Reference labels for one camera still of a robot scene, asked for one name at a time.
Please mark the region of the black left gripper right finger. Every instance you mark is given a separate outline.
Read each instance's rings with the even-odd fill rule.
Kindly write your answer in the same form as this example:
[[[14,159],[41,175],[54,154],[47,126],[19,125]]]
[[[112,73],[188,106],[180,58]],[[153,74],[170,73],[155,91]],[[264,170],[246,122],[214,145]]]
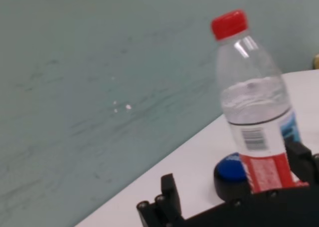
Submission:
[[[286,152],[291,171],[309,185],[319,185],[319,156],[300,142],[286,142]]]

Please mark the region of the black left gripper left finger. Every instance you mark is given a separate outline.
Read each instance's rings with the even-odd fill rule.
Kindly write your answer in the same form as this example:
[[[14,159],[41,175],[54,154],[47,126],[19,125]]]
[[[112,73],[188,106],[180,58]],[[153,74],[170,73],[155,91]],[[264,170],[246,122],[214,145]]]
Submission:
[[[182,227],[180,198],[173,174],[167,174],[160,180],[161,194],[153,203],[142,201],[137,204],[142,226],[144,227]]]

